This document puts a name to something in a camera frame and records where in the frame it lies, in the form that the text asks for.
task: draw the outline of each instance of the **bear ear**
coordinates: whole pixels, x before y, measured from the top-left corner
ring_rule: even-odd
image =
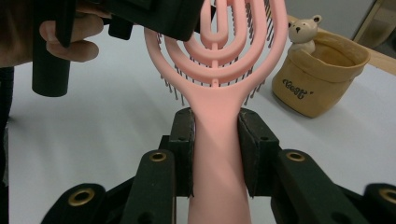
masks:
[[[317,24],[321,23],[322,18],[320,15],[316,15],[314,17],[312,17],[312,20],[314,20],[314,22],[316,22]]]

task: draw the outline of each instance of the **screw hole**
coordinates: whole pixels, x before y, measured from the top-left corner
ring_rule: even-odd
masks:
[[[137,218],[139,224],[151,224],[153,223],[154,216],[150,212],[144,212]]]
[[[78,189],[69,197],[69,204],[71,206],[82,206],[92,200],[95,195],[93,189]]]
[[[149,158],[150,158],[152,161],[164,161],[164,160],[166,159],[166,154],[163,153],[163,152],[155,152],[155,153],[152,153],[152,154],[149,156]]]
[[[347,215],[339,212],[332,213],[332,220],[338,224],[351,224],[350,218]]]
[[[379,194],[390,203],[396,204],[396,190],[395,189],[380,189]]]
[[[289,152],[288,154],[286,154],[286,156],[291,161],[305,161],[305,156],[298,152]]]

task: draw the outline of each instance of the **beige fabric basket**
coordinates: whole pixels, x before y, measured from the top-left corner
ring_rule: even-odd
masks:
[[[286,105],[310,118],[335,105],[370,59],[370,53],[340,35],[319,32],[315,52],[288,52],[275,75],[274,94]]]

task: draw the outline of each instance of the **black cylindrical handle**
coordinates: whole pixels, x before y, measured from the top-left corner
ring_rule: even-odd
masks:
[[[46,48],[46,41],[39,33],[43,21],[55,21],[57,2],[34,0],[34,39],[33,39],[33,83],[34,92],[59,97],[67,93],[70,61],[57,58]]]

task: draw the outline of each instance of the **human hand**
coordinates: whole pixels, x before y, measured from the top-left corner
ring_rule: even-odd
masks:
[[[33,1],[0,0],[0,67],[15,66],[32,61],[33,49]],[[79,1],[77,12],[82,17],[75,19],[72,43],[65,49],[55,37],[55,21],[44,21],[39,28],[47,41],[47,50],[56,57],[74,62],[94,59],[99,48],[85,38],[103,30],[103,18],[109,18],[100,5]]]

